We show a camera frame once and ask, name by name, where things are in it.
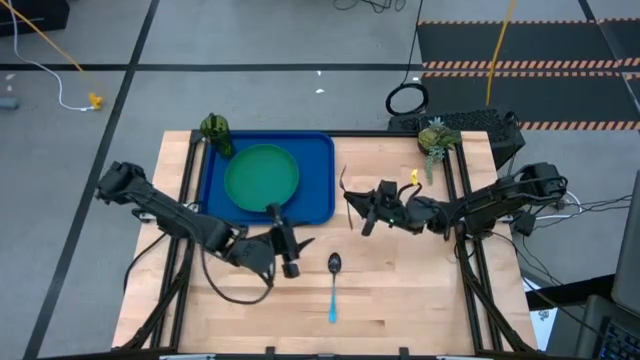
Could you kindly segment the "grey monitor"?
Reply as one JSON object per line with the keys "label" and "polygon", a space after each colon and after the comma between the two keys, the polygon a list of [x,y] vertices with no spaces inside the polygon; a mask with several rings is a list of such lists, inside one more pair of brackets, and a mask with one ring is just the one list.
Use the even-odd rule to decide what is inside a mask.
{"label": "grey monitor", "polygon": [[634,181],[612,298],[618,305],[640,316],[640,170]]}

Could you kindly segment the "green translucent cup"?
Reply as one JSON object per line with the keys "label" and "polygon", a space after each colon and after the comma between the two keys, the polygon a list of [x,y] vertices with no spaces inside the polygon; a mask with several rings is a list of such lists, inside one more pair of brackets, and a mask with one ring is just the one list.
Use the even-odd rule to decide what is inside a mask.
{"label": "green translucent cup", "polygon": [[224,158],[234,156],[234,146],[231,132],[225,117],[210,113],[207,115],[199,127],[203,138]]}

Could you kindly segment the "succulent plant in black pot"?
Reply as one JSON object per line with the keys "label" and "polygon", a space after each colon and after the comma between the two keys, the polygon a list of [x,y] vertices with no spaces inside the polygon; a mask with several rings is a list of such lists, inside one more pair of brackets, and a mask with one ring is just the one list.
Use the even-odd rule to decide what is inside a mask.
{"label": "succulent plant in black pot", "polygon": [[425,171],[429,185],[433,184],[434,165],[460,142],[460,132],[449,128],[441,117],[429,120],[428,126],[418,133],[417,144],[426,156]]}

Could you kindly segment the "spoon with teal handle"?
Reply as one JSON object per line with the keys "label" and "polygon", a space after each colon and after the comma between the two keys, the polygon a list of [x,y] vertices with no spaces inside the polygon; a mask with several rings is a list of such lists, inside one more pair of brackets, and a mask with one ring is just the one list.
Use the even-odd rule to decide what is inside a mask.
{"label": "spoon with teal handle", "polygon": [[332,275],[332,285],[331,285],[331,302],[329,308],[329,322],[335,323],[337,321],[337,290],[336,290],[336,277],[341,271],[342,261],[341,257],[337,252],[333,252],[328,259],[328,270]]}

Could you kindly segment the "black floor box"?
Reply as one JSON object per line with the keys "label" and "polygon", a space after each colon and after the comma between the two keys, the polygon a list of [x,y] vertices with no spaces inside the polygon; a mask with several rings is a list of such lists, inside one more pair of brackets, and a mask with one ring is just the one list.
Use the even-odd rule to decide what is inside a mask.
{"label": "black floor box", "polygon": [[[70,6],[67,0],[4,0],[42,32],[61,30],[67,26]],[[12,12],[0,2],[0,37],[11,36]]]}

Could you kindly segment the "green round plate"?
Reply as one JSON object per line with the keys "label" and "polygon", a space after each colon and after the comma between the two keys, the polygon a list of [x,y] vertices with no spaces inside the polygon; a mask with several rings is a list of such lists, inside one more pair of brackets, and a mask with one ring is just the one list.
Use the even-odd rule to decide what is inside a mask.
{"label": "green round plate", "polygon": [[224,190],[242,210],[265,212],[272,204],[284,205],[295,194],[300,170],[294,157],[272,144],[249,146],[237,153],[224,174]]}

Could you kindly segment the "left arm's black gripper body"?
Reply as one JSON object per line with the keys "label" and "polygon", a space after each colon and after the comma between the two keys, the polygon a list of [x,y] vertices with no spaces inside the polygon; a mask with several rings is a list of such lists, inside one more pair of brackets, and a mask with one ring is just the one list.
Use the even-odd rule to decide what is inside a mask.
{"label": "left arm's black gripper body", "polygon": [[281,232],[268,232],[250,238],[233,240],[227,246],[227,261],[256,274],[268,273],[286,241]]}

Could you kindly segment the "black mat with hazard stripes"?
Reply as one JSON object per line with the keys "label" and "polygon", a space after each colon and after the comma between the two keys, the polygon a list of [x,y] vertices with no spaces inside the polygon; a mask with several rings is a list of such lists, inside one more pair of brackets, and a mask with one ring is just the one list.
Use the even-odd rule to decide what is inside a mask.
{"label": "black mat with hazard stripes", "polygon": [[640,130],[640,18],[424,21],[431,112],[485,106],[525,130]]}

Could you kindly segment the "blue plastic tray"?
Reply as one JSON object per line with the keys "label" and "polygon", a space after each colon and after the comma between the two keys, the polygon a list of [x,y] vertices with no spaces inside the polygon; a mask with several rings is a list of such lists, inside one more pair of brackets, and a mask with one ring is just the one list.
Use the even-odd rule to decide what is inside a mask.
{"label": "blue plastic tray", "polygon": [[[231,132],[234,156],[252,145],[272,144],[296,160],[300,179],[293,197],[280,205],[292,224],[320,225],[335,209],[335,151],[332,139],[318,131]],[[224,158],[210,145],[201,172],[199,212],[239,225],[270,225],[267,212],[249,212],[231,202],[224,190],[224,174],[232,158]]]}

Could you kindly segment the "laptop keyboard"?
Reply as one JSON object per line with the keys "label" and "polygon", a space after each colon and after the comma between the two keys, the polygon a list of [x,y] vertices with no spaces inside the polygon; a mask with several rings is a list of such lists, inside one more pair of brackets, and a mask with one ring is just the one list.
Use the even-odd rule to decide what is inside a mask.
{"label": "laptop keyboard", "polygon": [[640,360],[640,316],[597,295],[588,298],[574,354],[597,360]]}

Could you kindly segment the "black power adapter box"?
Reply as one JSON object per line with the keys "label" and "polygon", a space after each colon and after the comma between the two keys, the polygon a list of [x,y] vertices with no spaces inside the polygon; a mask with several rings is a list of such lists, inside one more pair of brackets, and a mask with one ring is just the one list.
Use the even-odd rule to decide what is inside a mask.
{"label": "black power adapter box", "polygon": [[534,214],[521,211],[514,216],[513,229],[524,236],[530,236],[534,230],[536,220],[537,217]]}

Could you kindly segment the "right arm's black gripper body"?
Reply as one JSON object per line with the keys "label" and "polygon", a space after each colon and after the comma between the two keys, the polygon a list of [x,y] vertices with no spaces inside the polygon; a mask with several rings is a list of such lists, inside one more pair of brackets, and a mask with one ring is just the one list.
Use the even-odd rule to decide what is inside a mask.
{"label": "right arm's black gripper body", "polygon": [[424,231],[425,220],[420,217],[424,204],[416,198],[401,201],[381,201],[378,204],[378,219],[388,224],[389,228],[397,227],[412,234]]}

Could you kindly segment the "black aluminium table frame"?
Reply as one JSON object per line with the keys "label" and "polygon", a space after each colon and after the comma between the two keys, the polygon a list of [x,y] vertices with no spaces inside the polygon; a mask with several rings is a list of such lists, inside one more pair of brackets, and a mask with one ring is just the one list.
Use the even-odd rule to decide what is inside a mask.
{"label": "black aluminium table frame", "polygon": [[[386,132],[358,136],[331,135],[335,146],[336,177],[346,165],[348,189],[367,191],[380,179],[410,179],[423,160],[414,137]],[[486,133],[463,133],[463,146],[473,190],[497,177]],[[191,131],[166,131],[153,176],[154,185],[178,197]],[[284,279],[280,264],[276,285],[260,304],[242,306],[222,300],[206,283],[199,250],[190,285],[178,351],[184,353],[236,353],[265,355],[463,355],[473,353],[463,280],[453,254],[452,240],[423,233],[413,236],[378,222],[370,237],[360,236],[363,221],[353,231],[336,188],[336,207],[322,226],[300,227],[296,235],[315,237],[301,255],[301,276]],[[113,346],[122,346],[142,326],[157,303],[169,244],[167,240],[141,259],[132,270],[123,300]],[[520,337],[537,347],[521,281],[518,258],[500,236],[483,241],[493,287],[493,298]],[[338,321],[330,324],[328,307],[330,253],[342,256],[337,277]]]}

